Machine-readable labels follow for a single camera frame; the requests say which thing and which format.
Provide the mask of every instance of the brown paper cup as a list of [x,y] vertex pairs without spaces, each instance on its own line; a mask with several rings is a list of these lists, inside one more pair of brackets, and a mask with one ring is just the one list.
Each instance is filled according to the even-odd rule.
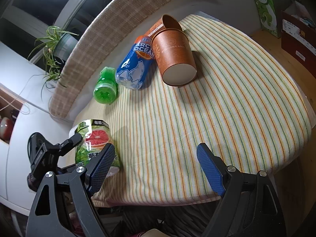
[[164,14],[146,33],[145,36],[153,36],[160,30],[166,28],[176,28],[182,31],[179,22],[172,16]]
[[169,86],[191,82],[196,66],[186,35],[178,29],[164,29],[156,33],[151,45],[162,81]]

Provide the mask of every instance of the wooden floor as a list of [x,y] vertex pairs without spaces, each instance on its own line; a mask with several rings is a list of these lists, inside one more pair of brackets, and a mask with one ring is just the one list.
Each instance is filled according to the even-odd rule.
[[[281,48],[277,39],[264,30],[251,38],[268,51],[300,86],[316,111],[316,79],[295,58]],[[301,155],[275,175],[288,236],[298,228],[316,200],[316,127]]]

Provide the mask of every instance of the cardboard box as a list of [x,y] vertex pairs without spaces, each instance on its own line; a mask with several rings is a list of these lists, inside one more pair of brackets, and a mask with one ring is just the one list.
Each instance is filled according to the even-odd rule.
[[275,37],[280,38],[282,32],[282,11],[291,0],[255,0],[261,26]]
[[282,12],[281,47],[316,77],[316,29],[306,8],[294,2]]

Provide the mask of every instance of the blue gripper pad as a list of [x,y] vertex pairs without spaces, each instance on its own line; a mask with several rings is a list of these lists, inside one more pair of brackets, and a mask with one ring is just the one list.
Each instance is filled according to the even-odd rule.
[[114,145],[111,145],[99,162],[94,172],[90,175],[91,186],[88,191],[90,192],[91,196],[100,190],[104,179],[113,163],[114,157],[115,147]]
[[223,197],[226,191],[223,184],[223,176],[211,157],[216,158],[205,143],[200,143],[197,146],[197,159],[212,190]]

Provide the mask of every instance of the potted plant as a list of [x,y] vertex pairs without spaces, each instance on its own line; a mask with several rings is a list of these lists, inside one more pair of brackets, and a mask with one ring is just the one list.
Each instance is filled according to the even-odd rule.
[[61,78],[61,63],[56,60],[56,57],[63,61],[67,61],[70,53],[78,43],[78,41],[71,36],[78,36],[77,34],[65,31],[56,26],[49,26],[46,30],[46,34],[46,36],[35,40],[35,43],[37,41],[42,41],[43,43],[36,46],[28,56],[29,58],[35,50],[43,47],[43,59],[45,60],[46,71],[44,76],[44,78],[46,78],[45,83],[51,80],[58,81]]

